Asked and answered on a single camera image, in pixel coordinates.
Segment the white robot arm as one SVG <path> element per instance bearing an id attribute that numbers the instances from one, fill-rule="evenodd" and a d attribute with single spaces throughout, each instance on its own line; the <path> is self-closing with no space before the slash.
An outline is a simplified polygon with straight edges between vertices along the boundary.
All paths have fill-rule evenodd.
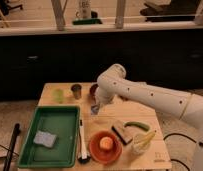
<path id="1" fill-rule="evenodd" d="M 113 64 L 97 78 L 96 103 L 109 104 L 115 95 L 137 101 L 163 113 L 172 114 L 195 127 L 199 138 L 191 171 L 203 171 L 203 96 L 125 79 L 126 70 Z"/>

